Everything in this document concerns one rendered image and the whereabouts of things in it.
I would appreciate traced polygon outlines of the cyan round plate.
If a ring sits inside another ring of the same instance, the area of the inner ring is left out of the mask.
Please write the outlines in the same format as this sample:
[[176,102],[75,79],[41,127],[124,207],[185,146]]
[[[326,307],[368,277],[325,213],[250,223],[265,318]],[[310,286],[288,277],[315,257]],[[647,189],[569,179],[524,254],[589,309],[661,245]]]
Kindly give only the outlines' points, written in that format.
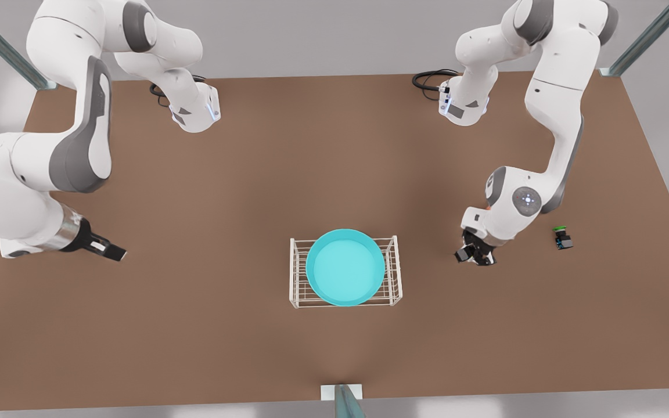
[[386,264],[374,239],[355,229],[336,229],[314,241],[305,262],[309,286],[334,306],[352,307],[382,286]]

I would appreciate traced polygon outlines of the silver frame post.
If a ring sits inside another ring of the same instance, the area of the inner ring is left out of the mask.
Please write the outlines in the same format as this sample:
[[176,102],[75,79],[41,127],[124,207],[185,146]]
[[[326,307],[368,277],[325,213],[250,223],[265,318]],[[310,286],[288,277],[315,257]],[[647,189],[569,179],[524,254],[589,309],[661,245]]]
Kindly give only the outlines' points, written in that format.
[[322,401],[334,401],[334,418],[366,418],[361,407],[361,384],[330,384],[319,387]]
[[669,3],[608,68],[598,69],[600,76],[621,77],[667,29],[669,29]]
[[57,84],[47,80],[32,64],[27,61],[1,34],[0,34],[0,58],[14,69],[20,76],[37,90],[54,90]]

